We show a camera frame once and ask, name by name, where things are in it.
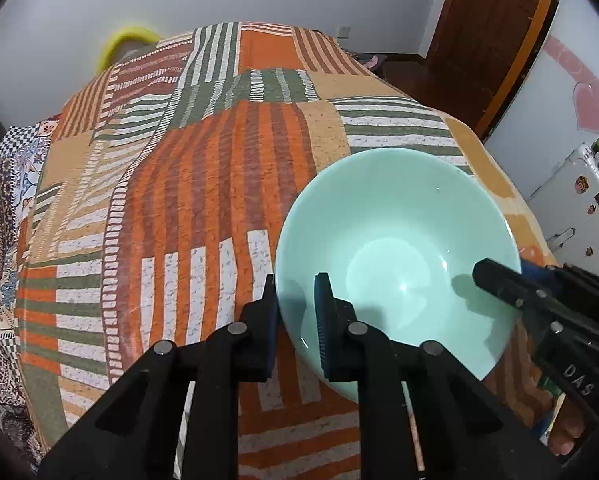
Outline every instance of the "brown wooden door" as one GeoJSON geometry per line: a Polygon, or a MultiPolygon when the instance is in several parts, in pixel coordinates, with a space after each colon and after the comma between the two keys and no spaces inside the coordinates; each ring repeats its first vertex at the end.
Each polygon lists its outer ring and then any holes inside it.
{"type": "Polygon", "coordinates": [[[538,1],[446,0],[426,59],[437,80],[464,94],[465,104],[446,111],[477,124],[518,54],[538,1]]]}

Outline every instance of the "bedspread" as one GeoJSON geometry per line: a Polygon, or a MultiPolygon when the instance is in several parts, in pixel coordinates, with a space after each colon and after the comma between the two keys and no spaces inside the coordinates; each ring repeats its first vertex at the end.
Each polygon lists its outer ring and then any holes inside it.
{"type": "MultiPolygon", "coordinates": [[[[11,207],[9,240],[17,370],[45,448],[154,342],[203,340],[258,299],[298,193],[350,153],[402,146],[474,174],[523,255],[552,261],[466,125],[319,32],[222,23],[161,41],[95,78],[44,132],[41,177],[11,207]]],[[[518,326],[486,383],[532,424],[550,398],[528,344],[518,326]]],[[[239,435],[243,478],[359,476],[356,405],[296,358],[283,329],[273,377],[240,387],[239,435]]]]}

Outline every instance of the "wall socket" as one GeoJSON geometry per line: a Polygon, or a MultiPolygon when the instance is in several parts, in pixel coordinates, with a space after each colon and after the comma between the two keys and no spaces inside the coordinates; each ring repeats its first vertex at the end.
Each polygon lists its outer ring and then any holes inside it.
{"type": "Polygon", "coordinates": [[[340,28],[337,29],[337,39],[338,40],[348,40],[348,38],[351,36],[351,28],[346,26],[346,25],[342,25],[340,28]]]}

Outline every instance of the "wooden floor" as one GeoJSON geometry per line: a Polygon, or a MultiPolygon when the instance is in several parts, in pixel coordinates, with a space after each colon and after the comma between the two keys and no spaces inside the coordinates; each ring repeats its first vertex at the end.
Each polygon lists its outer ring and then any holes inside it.
{"type": "Polygon", "coordinates": [[[386,61],[387,81],[420,103],[441,110],[474,128],[492,99],[483,88],[468,88],[465,78],[438,73],[416,61],[386,61]]]}

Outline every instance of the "mint green bowl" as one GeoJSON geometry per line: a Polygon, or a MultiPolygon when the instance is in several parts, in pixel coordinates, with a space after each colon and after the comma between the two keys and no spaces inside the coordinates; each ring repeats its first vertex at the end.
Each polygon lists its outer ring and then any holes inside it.
{"type": "MultiPolygon", "coordinates": [[[[483,258],[520,270],[513,234],[477,181],[435,156],[380,148],[319,173],[284,222],[275,280],[295,349],[323,379],[313,280],[328,272],[359,320],[410,345],[441,342],[478,379],[518,314],[473,283],[483,258]]],[[[327,383],[357,399],[356,383],[327,383]]]]}

